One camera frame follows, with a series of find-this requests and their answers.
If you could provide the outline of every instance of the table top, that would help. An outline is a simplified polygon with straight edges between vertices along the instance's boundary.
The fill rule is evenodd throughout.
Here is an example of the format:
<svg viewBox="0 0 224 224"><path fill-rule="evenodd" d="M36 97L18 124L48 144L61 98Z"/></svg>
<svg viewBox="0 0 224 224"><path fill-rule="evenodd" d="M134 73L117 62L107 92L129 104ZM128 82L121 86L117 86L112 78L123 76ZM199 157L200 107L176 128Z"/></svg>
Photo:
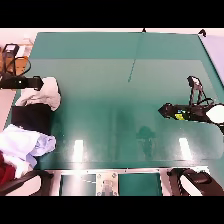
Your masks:
<svg viewBox="0 0 224 224"><path fill-rule="evenodd" d="M197 35L39 33L30 60L28 75L54 76L62 92L52 126L57 148L40 158L40 168L193 166L222 159L216 126L158 113L167 102L188 103L189 75L201 79L207 96L224 99ZM187 139L190 158L180 139ZM72 156L76 140L83 140L82 162Z"/></svg>

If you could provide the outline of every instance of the clothing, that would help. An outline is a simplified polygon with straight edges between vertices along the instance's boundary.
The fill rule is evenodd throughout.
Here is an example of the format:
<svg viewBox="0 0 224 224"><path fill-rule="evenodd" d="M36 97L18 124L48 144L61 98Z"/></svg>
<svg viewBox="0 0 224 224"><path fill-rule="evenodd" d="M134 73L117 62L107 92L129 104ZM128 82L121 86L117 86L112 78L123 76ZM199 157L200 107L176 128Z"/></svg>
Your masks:
<svg viewBox="0 0 224 224"><path fill-rule="evenodd" d="M55 149L56 139L36 131L27 131L10 124L0 133L0 151L27 161L34 167L33 156L42 156Z"/></svg>
<svg viewBox="0 0 224 224"><path fill-rule="evenodd" d="M15 168L15 178L20 178L25 175L27 172L32 171L32 167L26 161L23 161L17 157L9 156L6 154L2 154L4 158L4 162L8 165L11 165Z"/></svg>
<svg viewBox="0 0 224 224"><path fill-rule="evenodd" d="M42 103L12 106L11 123L28 131L51 135L52 113L50 106Z"/></svg>
<svg viewBox="0 0 224 224"><path fill-rule="evenodd" d="M61 96L58 93L57 81L54 77L42 79L44 85L40 91L34 88L21 90L21 97L16 101L16 106L27 106L29 104L43 103L51 107L52 111L57 110L60 105Z"/></svg>
<svg viewBox="0 0 224 224"><path fill-rule="evenodd" d="M15 168L11 165L4 163L4 157L0 153L0 185L13 180L15 177Z"/></svg>

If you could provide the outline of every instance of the dark red cloth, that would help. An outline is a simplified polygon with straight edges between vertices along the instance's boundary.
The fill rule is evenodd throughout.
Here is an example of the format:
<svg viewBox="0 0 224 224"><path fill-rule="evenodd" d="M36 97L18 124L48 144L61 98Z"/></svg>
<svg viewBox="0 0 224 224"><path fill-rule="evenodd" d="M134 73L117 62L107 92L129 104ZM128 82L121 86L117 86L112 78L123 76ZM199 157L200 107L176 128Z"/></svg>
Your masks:
<svg viewBox="0 0 224 224"><path fill-rule="evenodd" d="M4 163L4 157L0 152L0 185L13 180L15 178L15 168Z"/></svg>

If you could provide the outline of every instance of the metal bracket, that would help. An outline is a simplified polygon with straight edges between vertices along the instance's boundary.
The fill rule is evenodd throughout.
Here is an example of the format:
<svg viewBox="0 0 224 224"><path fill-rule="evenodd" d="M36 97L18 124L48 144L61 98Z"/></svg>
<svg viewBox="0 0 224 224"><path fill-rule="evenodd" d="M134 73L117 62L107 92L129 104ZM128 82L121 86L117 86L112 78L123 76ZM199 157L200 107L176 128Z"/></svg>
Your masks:
<svg viewBox="0 0 224 224"><path fill-rule="evenodd" d="M118 196L118 173L96 175L96 196Z"/></svg>

